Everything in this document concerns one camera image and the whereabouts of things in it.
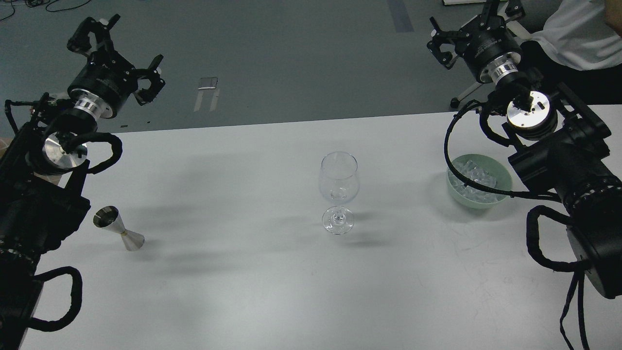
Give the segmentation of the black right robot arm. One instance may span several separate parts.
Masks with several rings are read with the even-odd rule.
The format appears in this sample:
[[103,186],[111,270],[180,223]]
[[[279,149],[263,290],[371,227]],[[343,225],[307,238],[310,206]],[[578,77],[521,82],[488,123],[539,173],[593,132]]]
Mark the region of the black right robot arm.
[[[584,286],[588,279],[606,299],[621,295],[621,180],[604,165],[611,135],[602,118],[564,83],[546,87],[535,67],[521,67],[526,55],[510,23],[525,16],[519,0],[487,0],[480,14],[458,30],[444,31],[434,17],[427,49],[445,68],[462,58],[476,84],[492,83],[486,102],[471,100],[453,116],[444,138],[449,172],[464,185],[511,198],[560,202],[566,213],[538,205],[526,217],[526,246],[533,261],[555,272],[573,274],[560,324],[577,297],[582,348],[585,331]],[[479,115],[491,141],[513,146],[508,158],[526,190],[481,185],[462,175],[449,158],[449,136],[468,111]]]

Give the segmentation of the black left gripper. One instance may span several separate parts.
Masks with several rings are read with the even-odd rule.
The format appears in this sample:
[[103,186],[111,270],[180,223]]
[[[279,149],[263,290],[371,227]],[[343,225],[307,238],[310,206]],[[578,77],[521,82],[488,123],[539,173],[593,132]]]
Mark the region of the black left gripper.
[[[158,67],[164,56],[156,55],[146,69],[136,69],[119,54],[110,35],[111,29],[120,20],[115,14],[109,20],[83,20],[67,42],[67,49],[80,54],[87,63],[71,82],[69,97],[78,99],[79,92],[96,95],[110,108],[103,118],[115,118],[133,93],[140,106],[153,102],[165,86]],[[138,88],[139,81],[148,81],[147,88]]]

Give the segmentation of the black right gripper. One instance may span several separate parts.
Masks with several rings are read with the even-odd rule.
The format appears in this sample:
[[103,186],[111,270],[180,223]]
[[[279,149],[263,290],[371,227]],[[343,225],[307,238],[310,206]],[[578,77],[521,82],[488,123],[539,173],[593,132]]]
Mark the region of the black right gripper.
[[526,15],[520,0],[487,0],[476,19],[476,27],[468,32],[444,31],[437,20],[430,17],[433,27],[427,49],[445,68],[452,69],[458,58],[463,58],[476,82],[499,84],[501,79],[518,72],[521,49],[512,33],[525,33],[519,20]]

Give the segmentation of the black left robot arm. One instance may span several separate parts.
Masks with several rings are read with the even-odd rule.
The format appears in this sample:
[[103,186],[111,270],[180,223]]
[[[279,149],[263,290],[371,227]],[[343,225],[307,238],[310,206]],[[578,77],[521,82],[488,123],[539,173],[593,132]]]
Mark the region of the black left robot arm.
[[[66,97],[44,93],[38,100],[6,100],[4,112],[14,138],[1,157],[1,348],[18,350],[29,329],[57,332],[82,307],[80,272],[64,266],[37,273],[40,258],[75,233],[91,208],[84,198],[87,175],[111,168],[122,155],[122,141],[98,131],[98,121],[117,117],[133,96],[152,102],[165,81],[162,55],[136,68],[115,49],[111,29],[120,20],[88,17],[69,38],[72,53],[86,64]],[[71,277],[69,309],[57,320],[34,316],[44,283]]]

